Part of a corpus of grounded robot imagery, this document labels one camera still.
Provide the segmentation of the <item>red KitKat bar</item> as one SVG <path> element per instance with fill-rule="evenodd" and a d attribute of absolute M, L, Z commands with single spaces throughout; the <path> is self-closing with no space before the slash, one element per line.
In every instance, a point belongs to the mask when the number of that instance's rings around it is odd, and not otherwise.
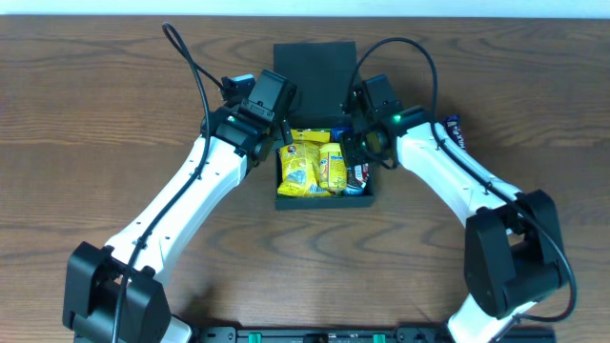
<path fill-rule="evenodd" d="M 362 193 L 369 178 L 369 165 L 362 164 L 347 169 L 346 192 Z"/>

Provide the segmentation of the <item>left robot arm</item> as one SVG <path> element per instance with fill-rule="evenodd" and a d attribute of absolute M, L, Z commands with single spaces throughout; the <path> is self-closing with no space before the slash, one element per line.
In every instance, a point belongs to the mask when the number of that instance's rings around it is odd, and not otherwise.
<path fill-rule="evenodd" d="M 206 114 L 187 159 L 150 205 L 101 248 L 71 254 L 62 321 L 77 342 L 191 342 L 165 289 L 214 207 L 292 140 L 287 116 L 296 86 L 272 71 L 225 78 L 225 104 Z"/>

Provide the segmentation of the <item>blue Oreo cookie pack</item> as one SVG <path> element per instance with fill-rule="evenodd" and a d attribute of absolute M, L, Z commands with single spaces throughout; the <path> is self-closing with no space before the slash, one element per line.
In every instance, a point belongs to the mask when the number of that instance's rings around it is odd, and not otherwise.
<path fill-rule="evenodd" d="M 335 127 L 331 129 L 332 141 L 338 143 L 342 133 L 351 131 L 350 127 Z M 368 164 L 347 168 L 347 186 L 342 192 L 344 196 L 360 196 L 364 194 L 370 174 Z"/>

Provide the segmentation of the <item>yellow snack bag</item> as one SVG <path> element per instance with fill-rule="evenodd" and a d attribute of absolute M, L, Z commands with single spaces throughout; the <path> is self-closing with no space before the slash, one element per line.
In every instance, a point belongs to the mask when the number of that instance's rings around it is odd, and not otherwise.
<path fill-rule="evenodd" d="M 279 150 L 281 183 L 277 193 L 285 197 L 330 197 L 319 186 L 319 149 L 330 142 L 328 130 L 291 130 L 294 141 Z"/>

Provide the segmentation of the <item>dark green box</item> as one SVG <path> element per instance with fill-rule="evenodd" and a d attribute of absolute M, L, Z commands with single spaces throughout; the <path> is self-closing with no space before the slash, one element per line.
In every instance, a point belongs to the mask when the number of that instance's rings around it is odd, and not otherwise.
<path fill-rule="evenodd" d="M 274 45 L 274 72 L 296 84 L 288 123 L 297 130 L 347 128 L 351 118 L 341 110 L 351 73 L 356 66 L 353 42 L 286 43 Z M 278 195 L 278 211 L 367 208 L 373 205 L 376 170 L 360 195 L 285 197 Z"/>

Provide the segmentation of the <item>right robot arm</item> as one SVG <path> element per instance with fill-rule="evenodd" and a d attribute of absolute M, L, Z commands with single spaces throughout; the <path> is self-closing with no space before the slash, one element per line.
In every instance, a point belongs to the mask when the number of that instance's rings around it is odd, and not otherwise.
<path fill-rule="evenodd" d="M 397 341 L 555 341 L 550 330 L 520 326 L 535 305 L 574 283 L 550 196 L 524 193 L 487 171 L 430 111 L 404 108 L 384 75 L 350 87 L 343 110 L 353 125 L 340 138 L 348 165 L 414 173 L 465 229 L 467 298 L 443 328 L 401 329 Z"/>

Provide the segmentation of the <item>small yellow snack pack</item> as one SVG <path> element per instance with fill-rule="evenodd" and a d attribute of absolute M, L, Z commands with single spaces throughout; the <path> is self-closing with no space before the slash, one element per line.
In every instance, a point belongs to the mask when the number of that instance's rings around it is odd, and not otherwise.
<path fill-rule="evenodd" d="M 328 143 L 319 149 L 319 186 L 329 192 L 342 192 L 347 187 L 347 168 L 338 143 Z"/>

